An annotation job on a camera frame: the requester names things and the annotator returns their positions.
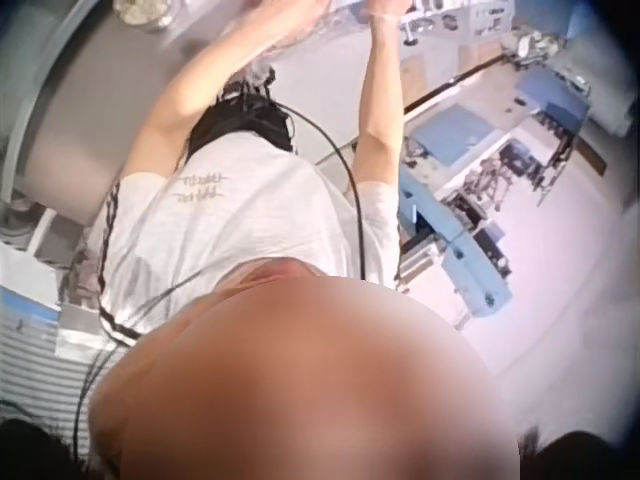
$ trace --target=hand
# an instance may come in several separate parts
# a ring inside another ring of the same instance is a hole
[[[246,0],[246,2],[256,14],[277,24],[284,43],[311,30],[328,11],[331,4],[331,0]]]
[[[368,0],[372,17],[400,20],[411,8],[411,0]]]

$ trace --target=white t-shirt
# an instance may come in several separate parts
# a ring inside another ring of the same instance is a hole
[[[398,191],[368,182],[358,193],[367,280],[394,288]],[[101,304],[118,325],[140,333],[248,261],[291,257],[327,275],[360,276],[352,199],[309,162],[252,133],[216,140],[171,178],[128,176],[110,198],[89,237],[90,248],[104,251],[108,236]]]

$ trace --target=machine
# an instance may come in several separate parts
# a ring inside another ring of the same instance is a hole
[[[535,120],[560,140],[552,158],[538,173],[534,184],[541,192],[540,204],[562,176],[589,116],[589,89],[550,68],[529,72],[517,85],[521,96],[534,106]]]
[[[514,28],[502,38],[501,43],[507,60],[516,70],[546,64],[558,54],[561,47],[556,36],[544,35],[527,25]]]
[[[456,292],[476,318],[493,315],[511,299],[509,262],[497,243],[503,234],[488,213],[462,191],[438,201],[406,165],[400,168],[399,278],[408,282],[440,257]]]
[[[333,9],[349,7],[366,22],[364,0],[334,0]],[[473,44],[492,40],[511,30],[514,0],[413,0],[402,18],[404,44],[416,46],[421,35]]]

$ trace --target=blue panel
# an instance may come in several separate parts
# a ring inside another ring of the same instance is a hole
[[[369,10],[367,9],[367,4],[363,1],[360,3],[354,3],[350,7],[348,7],[351,11],[351,15],[360,25],[369,25],[370,15]]]
[[[517,88],[567,130],[574,134],[580,132],[589,104],[551,70],[530,72],[518,82]]]
[[[511,300],[507,282],[467,232],[448,246],[442,268],[475,317],[493,315]]]
[[[413,203],[417,207],[418,213],[431,225],[431,228],[447,241],[453,241],[465,231],[464,226],[451,213],[451,210],[442,205],[433,196],[429,187],[420,183],[405,166],[400,167],[400,186],[401,190],[410,192],[412,195],[404,203]]]
[[[12,310],[18,315],[24,315],[25,320],[58,323],[59,312],[2,287],[0,287],[0,307],[2,307],[0,310]]]
[[[411,136],[440,163],[453,166],[495,128],[460,105],[438,113]]]

